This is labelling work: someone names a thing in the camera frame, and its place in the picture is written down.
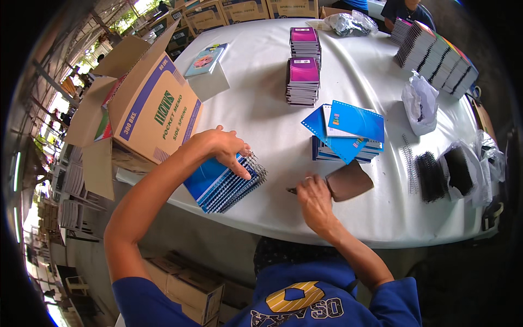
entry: blue t-shirt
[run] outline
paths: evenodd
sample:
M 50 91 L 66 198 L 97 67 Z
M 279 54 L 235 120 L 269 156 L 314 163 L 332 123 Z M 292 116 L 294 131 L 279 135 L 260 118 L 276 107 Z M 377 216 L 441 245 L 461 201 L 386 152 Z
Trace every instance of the blue t-shirt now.
M 436 31 L 436 26 L 432 18 L 421 8 L 419 5 L 416 6 L 416 10 L 412 12 L 405 6 L 405 0 L 387 0 L 381 16 L 390 19 L 392 22 L 396 21 L 396 17 L 405 19 L 408 22 L 414 22 L 415 20 L 424 23 L 430 27 L 433 31 Z
M 258 274 L 253 304 L 225 326 L 421 326 L 416 280 L 408 277 L 380 285 L 369 308 L 355 300 L 350 266 L 330 260 L 277 264 Z M 127 327 L 199 326 L 150 280 L 127 277 L 112 284 Z
M 367 0 L 342 0 L 344 3 L 351 5 L 354 8 L 369 11 Z

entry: hand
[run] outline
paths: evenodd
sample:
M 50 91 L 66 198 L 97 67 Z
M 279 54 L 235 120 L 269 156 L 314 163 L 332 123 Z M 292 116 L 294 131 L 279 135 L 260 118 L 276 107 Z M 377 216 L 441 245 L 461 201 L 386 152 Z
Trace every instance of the hand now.
M 221 164 L 227 166 L 237 176 L 249 180 L 251 175 L 236 160 L 236 154 L 247 156 L 251 146 L 242 139 L 236 137 L 236 131 L 224 132 L 223 126 L 218 125 L 216 129 L 209 129 L 193 136 L 208 147 L 210 157 L 216 157 Z
M 296 191 L 305 223 L 330 242 L 333 231 L 343 226 L 332 212 L 331 191 L 325 181 L 318 174 L 307 174 L 305 181 L 296 186 Z

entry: brown leather wallet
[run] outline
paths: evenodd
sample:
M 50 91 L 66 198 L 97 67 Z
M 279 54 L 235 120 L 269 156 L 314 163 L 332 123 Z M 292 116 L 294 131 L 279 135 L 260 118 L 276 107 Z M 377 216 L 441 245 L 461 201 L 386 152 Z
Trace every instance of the brown leather wallet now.
M 328 174 L 325 179 L 335 202 L 354 198 L 374 187 L 369 175 L 356 160 Z

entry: white tablecloth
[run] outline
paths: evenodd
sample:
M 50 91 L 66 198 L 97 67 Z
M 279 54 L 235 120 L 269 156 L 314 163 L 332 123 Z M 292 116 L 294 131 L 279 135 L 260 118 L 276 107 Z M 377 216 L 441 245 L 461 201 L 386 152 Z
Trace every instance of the white tablecloth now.
M 221 60 L 231 88 L 204 103 L 197 131 L 222 124 L 248 142 L 268 180 L 225 214 L 205 214 L 185 187 L 169 203 L 248 232 L 288 241 L 324 244 L 303 222 L 294 187 L 306 171 L 322 176 L 340 163 L 311 160 L 311 133 L 300 122 L 314 108 L 292 108 L 285 102 L 289 28 L 305 27 L 307 19 L 271 19 L 226 26 L 201 34 L 175 64 L 187 71 L 196 54 L 215 43 L 229 42 Z M 449 198 L 426 204 L 420 194 L 408 193 L 406 162 L 400 153 L 406 134 L 414 155 L 438 155 L 454 140 L 472 142 L 476 123 L 463 98 L 445 92 L 437 98 L 438 125 L 416 137 L 401 102 L 411 73 L 392 61 L 398 46 L 388 35 L 339 38 L 319 32 L 323 49 L 318 105 L 333 99 L 373 108 L 385 117 L 384 153 L 362 165 L 374 189 L 345 202 L 334 203 L 334 214 L 358 239 L 373 248 L 416 247 L 472 238 L 480 232 L 481 209 Z M 119 170 L 120 181 L 134 185 L 139 177 Z

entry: blue notebook stack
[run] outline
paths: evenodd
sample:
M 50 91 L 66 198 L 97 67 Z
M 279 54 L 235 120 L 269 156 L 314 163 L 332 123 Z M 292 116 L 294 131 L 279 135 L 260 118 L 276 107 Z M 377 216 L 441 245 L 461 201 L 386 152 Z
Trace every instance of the blue notebook stack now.
M 316 109 L 302 124 L 314 134 L 312 160 L 370 163 L 383 152 L 383 117 L 371 109 L 333 101 Z
M 204 162 L 184 185 L 205 213 L 224 213 L 265 182 L 267 171 L 256 163 L 256 157 L 236 155 L 238 162 L 251 174 L 250 180 L 236 176 L 215 158 Z

